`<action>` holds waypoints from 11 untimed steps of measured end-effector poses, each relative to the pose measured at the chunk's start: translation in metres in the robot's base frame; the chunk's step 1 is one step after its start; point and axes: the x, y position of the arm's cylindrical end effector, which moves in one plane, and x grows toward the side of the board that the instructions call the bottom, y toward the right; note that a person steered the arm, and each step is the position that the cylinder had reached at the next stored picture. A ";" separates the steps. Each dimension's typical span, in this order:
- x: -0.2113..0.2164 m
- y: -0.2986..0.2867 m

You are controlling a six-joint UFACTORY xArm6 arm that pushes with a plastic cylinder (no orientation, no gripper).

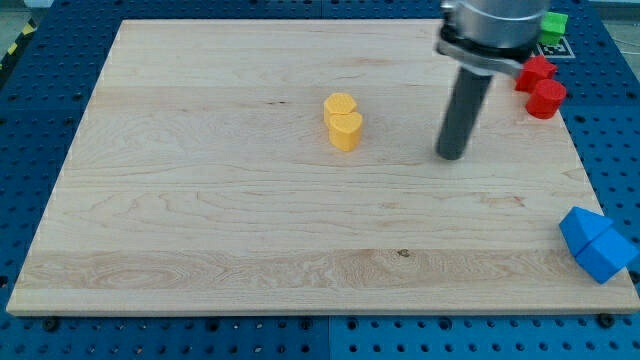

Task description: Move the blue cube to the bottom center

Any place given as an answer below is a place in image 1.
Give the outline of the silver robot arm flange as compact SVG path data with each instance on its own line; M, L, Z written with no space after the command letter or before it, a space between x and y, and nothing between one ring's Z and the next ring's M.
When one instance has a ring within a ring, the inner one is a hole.
M549 7L549 0L443 0L435 49L478 75L517 78Z

